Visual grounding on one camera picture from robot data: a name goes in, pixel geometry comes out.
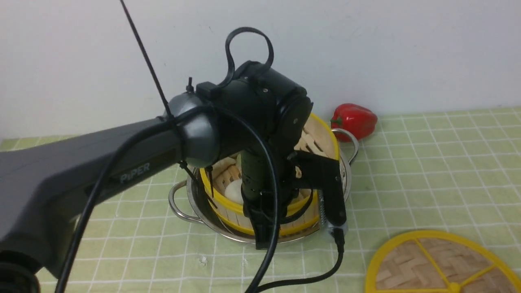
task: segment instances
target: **yellow rim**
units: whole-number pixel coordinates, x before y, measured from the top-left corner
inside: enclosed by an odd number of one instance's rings
[[[487,273],[488,271],[492,270],[493,268],[498,268],[499,270],[501,270],[501,272],[503,274],[505,274],[505,276],[512,283],[514,288],[517,291],[521,292],[521,280],[519,280],[517,275],[502,260],[500,260],[492,252],[483,248],[481,245],[479,245],[475,242],[472,242],[468,239],[465,239],[463,237],[460,237],[458,235],[450,234],[447,232],[435,231],[435,230],[423,230],[423,231],[413,231],[413,232],[408,232],[408,233],[398,235],[398,236],[390,239],[389,241],[387,241],[382,247],[380,247],[380,249],[378,249],[375,256],[371,260],[369,268],[367,269],[367,276],[365,279],[365,293],[373,293],[373,292],[375,292],[375,293],[376,292],[380,292],[380,293],[384,293],[384,292],[387,292],[387,293],[391,293],[391,292],[395,292],[395,293],[400,293],[400,292],[417,292],[417,293],[450,292],[449,286],[451,286],[451,284],[447,280],[446,276],[444,276],[442,274],[438,265],[434,262],[432,257],[427,253],[425,248],[421,244],[419,244],[418,239],[420,239],[420,238],[439,238],[439,239],[448,240],[448,241],[462,244],[462,245],[469,247],[469,248],[473,249],[474,251],[480,253],[481,255],[483,255],[486,259],[488,259],[492,263],[492,265],[490,267],[474,274],[467,280],[463,281],[461,284],[459,284],[460,287],[463,287],[463,286],[471,283],[472,281],[479,278],[481,275]],[[380,269],[380,265],[382,264],[382,261],[397,246],[399,246],[400,244],[402,244],[404,242],[411,241],[411,240],[415,241],[418,244],[418,246],[420,247],[420,249],[423,250],[423,253],[427,257],[427,259],[433,264],[433,266],[436,268],[436,270],[442,277],[445,284],[447,284],[447,289],[445,289],[445,290],[443,290],[443,289],[421,289],[421,288],[414,289],[414,290],[411,290],[411,289],[377,290],[376,289],[376,276],[378,275],[378,271]]]
[[[337,138],[334,136],[334,133],[331,131],[331,128],[317,115],[311,113],[310,118],[313,118],[317,120],[329,133],[329,136],[331,137],[331,141],[333,141],[334,144],[334,159],[339,160],[340,158],[340,147],[338,146]],[[206,176],[206,172],[203,168],[199,170],[199,173],[201,174],[201,180],[203,181],[203,185],[206,190],[206,194],[209,196],[211,192],[210,190],[210,180],[208,179],[208,176]],[[242,212],[242,205],[235,203],[229,199],[227,199],[225,196],[223,196],[217,189],[214,188],[214,198],[213,200],[217,201],[218,203],[222,204],[225,208],[240,214],[244,215]],[[288,215],[292,215],[296,213],[298,210],[300,210],[301,207],[303,207],[306,204],[306,200],[300,200],[298,202],[292,203],[288,206]]]
[[[248,235],[254,235],[253,233],[253,229],[248,229],[248,228],[244,228],[242,226],[239,226],[231,221],[229,221],[226,217],[223,217],[221,214],[217,213],[217,210],[212,206],[212,209],[214,209],[215,213],[217,214],[217,216],[219,217],[219,219],[221,219],[221,221],[223,221],[226,225],[232,227],[233,229],[239,231],[239,232],[243,232],[245,234],[248,234]],[[286,235],[291,235],[291,234],[295,234],[295,233],[298,233],[302,230],[305,230],[311,226],[313,226],[315,223],[318,222],[318,218],[319,216],[315,216],[311,221],[308,221],[300,226],[297,226],[297,227],[293,227],[293,228],[289,228],[289,229],[281,229],[280,230],[280,233],[279,235],[280,236],[286,236]]]

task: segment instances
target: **black cable tie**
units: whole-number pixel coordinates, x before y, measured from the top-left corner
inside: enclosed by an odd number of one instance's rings
[[[186,161],[181,161],[179,162],[179,166],[181,166],[183,170],[186,170],[186,168],[188,168],[188,163]]]
[[[212,176],[212,171],[214,170],[214,167],[213,166],[208,166],[208,167],[204,168],[204,170],[208,173],[208,177],[210,179],[210,190],[211,190],[211,193],[212,193],[212,198],[214,198],[214,179],[213,179],[213,176]]]
[[[168,122],[170,122],[170,124],[172,125],[172,132],[173,134],[176,136],[176,137],[179,137],[181,139],[183,139],[184,137],[181,135],[181,132],[179,131],[179,127],[177,126],[176,122],[175,122],[175,118],[172,114],[168,115],[167,114],[167,117],[166,117],[166,120]],[[183,144],[180,145],[180,148],[179,148],[179,155],[181,158],[185,159],[184,157],[184,147],[183,147]]]

